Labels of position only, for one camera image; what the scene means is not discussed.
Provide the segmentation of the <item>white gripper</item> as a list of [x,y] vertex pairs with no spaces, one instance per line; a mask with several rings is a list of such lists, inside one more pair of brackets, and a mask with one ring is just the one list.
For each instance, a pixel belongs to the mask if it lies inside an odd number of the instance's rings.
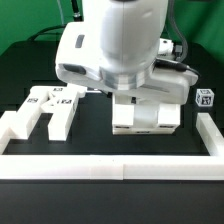
[[159,34],[143,26],[97,29],[71,22],[57,49],[56,74],[117,95],[184,104],[198,76],[184,64],[159,59],[159,44]]

